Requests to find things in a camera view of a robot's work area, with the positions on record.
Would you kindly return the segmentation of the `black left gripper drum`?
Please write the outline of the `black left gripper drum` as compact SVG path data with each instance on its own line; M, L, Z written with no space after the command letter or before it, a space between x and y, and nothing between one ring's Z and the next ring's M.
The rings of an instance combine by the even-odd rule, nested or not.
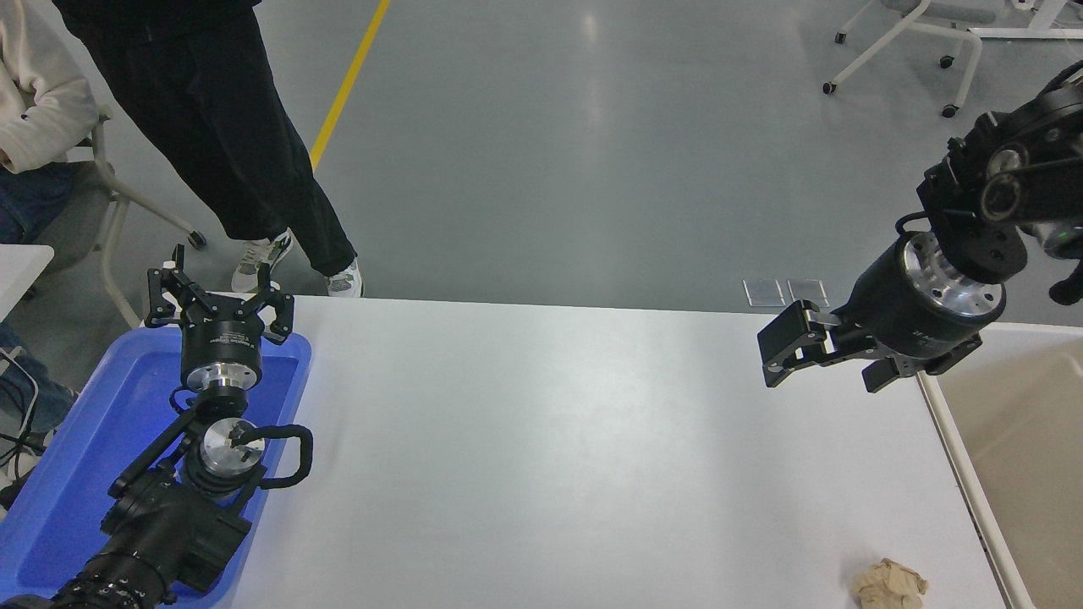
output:
M237 318L236 304L208 311L193 302L179 316L182 378L261 378L266 324L256 313Z

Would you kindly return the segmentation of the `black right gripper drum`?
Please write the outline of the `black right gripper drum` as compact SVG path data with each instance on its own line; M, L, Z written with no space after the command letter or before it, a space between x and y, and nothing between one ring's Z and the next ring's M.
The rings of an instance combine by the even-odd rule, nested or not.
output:
M1004 309L1004 286L964 275L936 239L897 239L854 282L837 316L851 335L879 344L862 371L866 390L877 392L918 371L952 370L981 346L980 332Z

